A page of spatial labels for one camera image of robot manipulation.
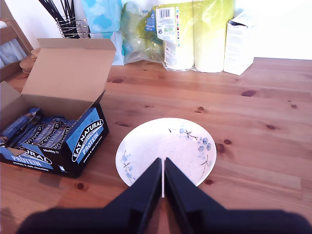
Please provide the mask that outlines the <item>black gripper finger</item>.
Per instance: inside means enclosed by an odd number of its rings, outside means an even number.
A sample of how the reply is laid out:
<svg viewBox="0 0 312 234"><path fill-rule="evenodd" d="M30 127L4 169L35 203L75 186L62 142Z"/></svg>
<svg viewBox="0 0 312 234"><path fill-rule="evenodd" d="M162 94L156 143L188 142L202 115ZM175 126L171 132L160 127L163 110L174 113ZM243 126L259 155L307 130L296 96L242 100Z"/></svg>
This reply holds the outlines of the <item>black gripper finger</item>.
<svg viewBox="0 0 312 234"><path fill-rule="evenodd" d="M105 234L143 234L161 195L161 159L103 208Z"/></svg>
<svg viewBox="0 0 312 234"><path fill-rule="evenodd" d="M183 234L224 234L226 209L195 186L169 159L164 162L165 195Z"/></svg>

